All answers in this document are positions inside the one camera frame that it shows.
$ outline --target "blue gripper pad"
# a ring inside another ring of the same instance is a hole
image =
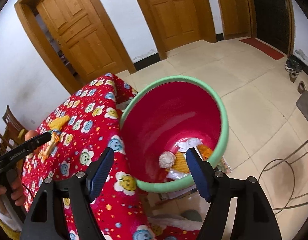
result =
[[[189,171],[194,179],[199,195],[205,198],[206,201],[210,201],[211,194],[209,192],[209,185],[207,178],[208,174],[204,174],[208,169],[206,165],[209,163],[203,161],[194,148],[189,148],[186,152],[186,162]]]
[[[100,195],[113,163],[114,152],[111,148],[106,148],[99,159],[87,168],[86,188],[90,202]]]

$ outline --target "person's arm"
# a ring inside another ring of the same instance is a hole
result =
[[[23,193],[23,186],[21,183],[21,178],[18,176],[16,180],[11,185],[13,189],[13,193],[11,194],[11,198],[15,200],[15,204],[17,206],[22,206],[25,202],[26,197]],[[0,195],[5,194],[6,188],[0,185]],[[15,224],[15,222],[11,219],[9,213],[7,212],[5,206],[0,200],[0,225],[5,233],[11,239],[19,239],[20,237],[20,229]]]

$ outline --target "red tablecloth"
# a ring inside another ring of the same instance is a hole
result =
[[[48,124],[52,120],[70,116],[51,156],[43,163],[36,155],[25,162],[22,182],[36,194],[45,177],[67,179],[78,171],[85,171],[106,147],[111,147],[115,152],[113,167],[101,195],[91,203],[106,240],[195,239],[197,231],[186,232],[169,226],[155,226],[154,233],[144,214],[135,180],[130,176],[116,111],[116,104],[132,99],[136,94],[130,85],[108,73],[72,95],[37,129],[43,133],[49,130]],[[27,190],[25,195],[28,210],[33,200]],[[64,199],[64,209],[71,240],[78,240],[69,199]]]

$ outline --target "screw head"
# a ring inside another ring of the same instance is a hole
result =
[[[76,177],[78,178],[82,178],[85,176],[85,172],[84,171],[79,171],[78,173],[76,173]]]
[[[47,177],[47,178],[45,178],[45,180],[44,180],[44,182],[45,182],[46,184],[49,184],[51,181],[52,181],[52,178],[51,178],[51,177]]]
[[[257,182],[257,179],[255,177],[248,177],[248,180],[251,182],[251,183],[256,183]]]
[[[216,171],[215,176],[221,178],[222,176],[224,176],[224,173],[222,173],[221,171]]]

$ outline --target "cable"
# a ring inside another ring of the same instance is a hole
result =
[[[272,162],[275,162],[275,161],[282,161],[282,162],[285,162],[285,163],[288,164],[288,166],[289,166],[289,167],[291,168],[291,170],[292,170],[292,176],[293,176],[293,182],[294,182],[294,183],[293,183],[293,187],[292,187],[292,194],[290,195],[289,200],[287,201],[286,205],[285,205],[280,211],[278,211],[277,213],[274,213],[274,215],[277,215],[278,213],[282,212],[283,209],[284,209],[284,208],[289,204],[289,202],[291,201],[292,196],[293,196],[293,193],[294,193],[294,191],[295,191],[296,178],[295,178],[295,172],[294,172],[294,170],[293,170],[291,164],[290,164],[288,161],[283,160],[283,159],[274,159],[274,160],[272,160],[271,162],[267,163],[267,165],[262,169],[262,171],[261,171],[261,173],[260,173],[260,175],[259,175],[259,177],[258,177],[258,182],[259,182],[259,180],[260,180],[260,177],[261,177],[262,173],[263,173],[263,172],[265,171],[265,169],[267,168],[267,166],[268,166],[269,164],[271,164]]]
[[[274,215],[277,215],[278,213],[282,212],[282,211],[285,210],[285,209],[291,209],[291,208],[300,207],[300,206],[304,206],[304,205],[307,205],[307,204],[308,204],[308,202],[305,202],[305,203],[298,204],[298,205],[295,205],[295,206],[289,206],[289,207],[287,207],[287,205],[290,203],[291,200],[294,200],[294,199],[297,199],[297,198],[300,198],[300,197],[303,197],[303,196],[308,195],[308,193],[306,193],[306,194],[303,194],[303,195],[300,195],[300,196],[297,196],[297,197],[292,197],[293,194],[294,194],[294,191],[295,191],[296,178],[295,178],[294,169],[293,169],[292,166],[291,166],[291,164],[293,164],[293,163],[295,163],[297,160],[301,159],[301,158],[302,158],[303,156],[305,156],[307,153],[308,153],[308,152],[306,152],[306,153],[303,154],[301,157],[299,157],[298,159],[296,159],[295,161],[293,161],[293,162],[291,162],[291,163],[289,163],[288,161],[286,161],[286,159],[289,158],[292,154],[291,154],[290,156],[288,156],[287,158],[285,158],[285,159],[274,159],[274,160],[272,160],[271,162],[267,163],[266,166],[262,169],[262,171],[261,171],[261,173],[260,173],[260,175],[259,175],[259,177],[258,177],[258,182],[259,182],[260,177],[261,177],[261,175],[262,175],[262,173],[263,173],[264,171],[269,171],[269,170],[271,170],[272,168],[274,168],[275,166],[277,166],[277,165],[280,164],[280,163],[283,163],[283,162],[287,163],[287,165],[288,165],[288,166],[290,167],[290,169],[292,170],[292,176],[293,176],[292,193],[291,193],[291,195],[290,195],[290,197],[289,197],[289,200],[287,201],[287,203],[286,203],[286,205],[285,205],[284,207],[282,207],[282,208],[273,208],[273,211],[274,211],[274,210],[280,210],[280,211],[278,211],[277,213],[274,213]],[[268,166],[269,164],[271,164],[272,162],[274,162],[274,161],[281,161],[281,162],[275,164],[274,166],[270,167],[270,168],[267,170],[267,169],[266,169],[267,166]]]
[[[22,183],[22,186],[25,187],[25,188],[27,189],[27,191],[30,193],[32,199],[34,199],[33,194],[32,194],[32,192],[28,189],[28,187],[25,186],[23,183]]]

